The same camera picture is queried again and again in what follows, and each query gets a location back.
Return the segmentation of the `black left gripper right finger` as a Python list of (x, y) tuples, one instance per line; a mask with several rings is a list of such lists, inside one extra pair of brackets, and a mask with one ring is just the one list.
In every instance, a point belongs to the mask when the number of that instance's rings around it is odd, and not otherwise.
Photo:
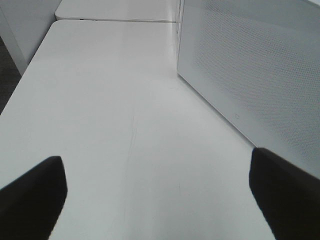
[(320, 238), (320, 180), (262, 147), (252, 150), (249, 187), (277, 240)]

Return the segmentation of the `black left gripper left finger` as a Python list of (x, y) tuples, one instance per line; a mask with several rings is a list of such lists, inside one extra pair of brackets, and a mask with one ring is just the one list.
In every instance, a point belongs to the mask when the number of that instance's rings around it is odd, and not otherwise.
[(51, 156), (0, 190), (2, 240), (49, 239), (67, 198), (60, 156)]

